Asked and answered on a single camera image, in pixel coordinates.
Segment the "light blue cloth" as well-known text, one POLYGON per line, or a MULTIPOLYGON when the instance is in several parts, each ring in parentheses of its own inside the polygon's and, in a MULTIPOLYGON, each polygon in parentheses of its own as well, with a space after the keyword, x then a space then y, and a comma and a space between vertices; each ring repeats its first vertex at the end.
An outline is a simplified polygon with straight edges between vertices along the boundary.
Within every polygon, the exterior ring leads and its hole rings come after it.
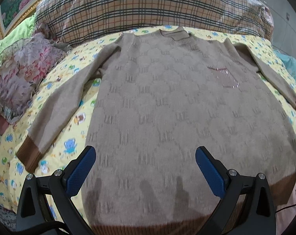
POLYGON ((282 54, 278 50, 274 50, 274 54, 276 54, 276 56, 282 61, 288 73, 296 81, 296 59, 292 56, 282 54))

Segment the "floral ruffled pillow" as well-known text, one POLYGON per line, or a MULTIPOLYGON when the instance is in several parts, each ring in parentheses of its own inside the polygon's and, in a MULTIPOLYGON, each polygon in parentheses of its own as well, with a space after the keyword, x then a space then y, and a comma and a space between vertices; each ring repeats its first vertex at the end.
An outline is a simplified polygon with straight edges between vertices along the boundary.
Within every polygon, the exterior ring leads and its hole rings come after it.
POLYGON ((70 50, 46 23, 40 23, 30 38, 15 41, 2 51, 0 115, 9 124, 23 116, 39 84, 70 50))

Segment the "green blanket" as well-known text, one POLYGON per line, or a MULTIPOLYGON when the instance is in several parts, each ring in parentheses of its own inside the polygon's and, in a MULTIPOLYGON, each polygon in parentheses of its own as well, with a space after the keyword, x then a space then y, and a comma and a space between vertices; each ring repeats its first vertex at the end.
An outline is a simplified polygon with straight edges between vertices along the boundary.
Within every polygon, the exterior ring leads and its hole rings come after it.
POLYGON ((32 36, 35 28, 35 18, 36 13, 24 19, 8 36, 0 40, 0 61, 2 60, 1 53, 4 49, 20 39, 30 38, 32 36))

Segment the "plaid checkered quilt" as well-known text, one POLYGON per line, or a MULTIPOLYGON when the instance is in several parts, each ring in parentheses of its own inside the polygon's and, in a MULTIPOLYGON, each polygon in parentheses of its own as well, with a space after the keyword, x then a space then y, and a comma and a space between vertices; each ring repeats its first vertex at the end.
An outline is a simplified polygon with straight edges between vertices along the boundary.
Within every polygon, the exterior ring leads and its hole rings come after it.
POLYGON ((271 39, 274 23, 260 0, 42 0, 35 21, 72 46, 114 32, 156 25, 271 39))

